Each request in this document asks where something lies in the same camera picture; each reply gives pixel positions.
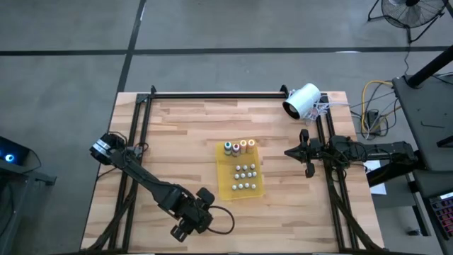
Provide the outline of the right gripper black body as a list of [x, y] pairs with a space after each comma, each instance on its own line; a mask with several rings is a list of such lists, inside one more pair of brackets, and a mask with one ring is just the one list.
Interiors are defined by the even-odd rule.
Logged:
[[301, 146], [301, 163], [306, 164], [305, 176], [311, 178], [315, 174], [314, 164], [311, 162], [312, 159], [318, 159], [321, 151], [321, 142], [316, 138], [309, 137], [309, 131], [302, 129], [299, 134], [300, 146]]

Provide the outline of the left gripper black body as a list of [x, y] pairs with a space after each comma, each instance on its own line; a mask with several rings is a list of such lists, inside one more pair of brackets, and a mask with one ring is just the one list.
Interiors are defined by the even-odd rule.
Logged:
[[203, 210], [209, 210], [215, 200], [214, 195], [206, 188], [201, 188], [196, 195], [196, 198], [181, 195], [176, 204], [171, 206], [174, 217], [179, 220], [171, 230], [171, 235], [179, 242], [183, 242], [188, 235], [196, 231], [197, 223], [203, 221]]

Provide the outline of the yellow translucent plastic bin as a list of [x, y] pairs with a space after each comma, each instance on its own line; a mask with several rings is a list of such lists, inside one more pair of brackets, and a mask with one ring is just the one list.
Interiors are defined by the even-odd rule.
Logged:
[[[257, 146], [253, 153], [249, 154], [240, 154], [238, 157], [231, 155], [225, 155], [224, 153], [224, 143], [218, 142], [216, 144], [216, 167], [217, 167], [217, 182], [219, 189], [219, 197], [222, 200], [237, 200], [243, 198], [256, 198], [261, 197], [265, 194], [265, 188], [263, 183], [263, 172], [260, 168], [260, 157], [258, 154]], [[239, 144], [240, 141], [230, 142], [233, 144]], [[255, 164], [255, 169], [251, 169], [250, 165]], [[236, 166], [241, 166], [241, 170], [237, 171]], [[248, 169], [243, 170], [243, 165], [247, 165]], [[247, 173], [257, 172], [257, 176], [249, 178]], [[239, 178], [235, 179], [234, 174], [238, 174]], [[238, 185], [242, 183], [243, 188], [239, 189]], [[249, 183], [249, 188], [245, 188], [244, 184]], [[252, 189], [251, 185], [255, 184], [256, 189]], [[236, 185], [237, 189], [232, 190], [232, 186]]]

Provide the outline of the black power adapter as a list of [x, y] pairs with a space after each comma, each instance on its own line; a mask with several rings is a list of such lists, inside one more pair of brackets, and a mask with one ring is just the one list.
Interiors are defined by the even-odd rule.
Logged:
[[370, 128], [374, 122], [379, 118], [379, 111], [377, 109], [369, 110], [365, 113], [365, 121]]

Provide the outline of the white paper sheet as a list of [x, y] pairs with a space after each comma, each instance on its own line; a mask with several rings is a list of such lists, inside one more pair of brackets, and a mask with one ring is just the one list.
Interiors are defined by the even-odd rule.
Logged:
[[[372, 171], [381, 167], [381, 163], [379, 160], [366, 161], [363, 163], [363, 165], [364, 165], [366, 174], [371, 173]], [[381, 184], [371, 187], [370, 192], [372, 195], [385, 196], [386, 195], [385, 184], [381, 183]]]

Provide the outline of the black support beam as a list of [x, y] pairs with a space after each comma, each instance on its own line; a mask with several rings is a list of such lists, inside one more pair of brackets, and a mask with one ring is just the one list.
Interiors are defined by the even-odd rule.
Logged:
[[373, 187], [414, 170], [425, 170], [425, 164], [422, 161], [410, 164], [392, 162], [367, 173], [368, 184]]

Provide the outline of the dark grey side table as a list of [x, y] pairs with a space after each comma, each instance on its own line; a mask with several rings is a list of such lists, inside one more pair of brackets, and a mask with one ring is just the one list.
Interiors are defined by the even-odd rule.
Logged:
[[[453, 85], [430, 77], [412, 89], [403, 77], [392, 80], [427, 171], [414, 176], [423, 196], [453, 192]], [[423, 127], [420, 122], [445, 128]]]

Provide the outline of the black stand pole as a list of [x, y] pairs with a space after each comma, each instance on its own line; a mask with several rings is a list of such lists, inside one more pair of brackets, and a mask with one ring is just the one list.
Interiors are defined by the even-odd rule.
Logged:
[[434, 75], [441, 68], [453, 61], [453, 45], [449, 46], [444, 52], [424, 66], [420, 71], [410, 76], [406, 83], [412, 89], [419, 89], [421, 84]]

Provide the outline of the black floor fan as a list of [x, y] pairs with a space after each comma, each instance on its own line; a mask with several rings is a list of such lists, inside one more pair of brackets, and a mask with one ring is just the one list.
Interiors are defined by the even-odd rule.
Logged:
[[385, 20], [406, 31], [407, 43], [419, 40], [445, 14], [448, 0], [376, 0], [367, 22]]

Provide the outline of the black computer with blue light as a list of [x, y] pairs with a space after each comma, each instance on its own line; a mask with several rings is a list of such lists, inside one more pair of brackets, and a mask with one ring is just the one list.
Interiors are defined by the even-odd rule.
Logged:
[[0, 136], [0, 159], [18, 166], [23, 166], [30, 149]]

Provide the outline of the black aluminium rig frame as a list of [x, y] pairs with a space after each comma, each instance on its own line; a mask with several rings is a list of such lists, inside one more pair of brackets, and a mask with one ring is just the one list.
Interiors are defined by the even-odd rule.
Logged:
[[[148, 150], [146, 134], [151, 114], [151, 103], [154, 99], [278, 99], [286, 100], [290, 95], [286, 86], [278, 92], [243, 92], [243, 93], [159, 93], [152, 88], [150, 93], [139, 93], [134, 103], [130, 136], [125, 137], [119, 132], [109, 131], [125, 140], [126, 146], [138, 151], [138, 160], [142, 166], [144, 153]], [[121, 255], [127, 254], [132, 231], [133, 211], [141, 185], [122, 171], [120, 189], [112, 220], [97, 240], [89, 247], [80, 249], [76, 255]]]

